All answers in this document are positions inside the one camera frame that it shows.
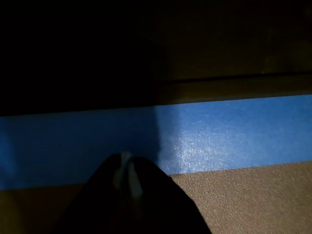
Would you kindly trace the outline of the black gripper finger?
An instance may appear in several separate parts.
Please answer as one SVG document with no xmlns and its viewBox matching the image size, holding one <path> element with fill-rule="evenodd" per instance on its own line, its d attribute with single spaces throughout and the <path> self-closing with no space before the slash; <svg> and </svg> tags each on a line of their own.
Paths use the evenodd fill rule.
<svg viewBox="0 0 312 234">
<path fill-rule="evenodd" d="M 194 201 L 152 161 L 131 160 L 142 187 L 147 234 L 208 234 L 210 229 Z"/>
<path fill-rule="evenodd" d="M 74 197 L 54 234 L 112 234 L 111 219 L 119 194 L 114 175 L 122 165 L 122 154 L 109 156 Z"/>
</svg>

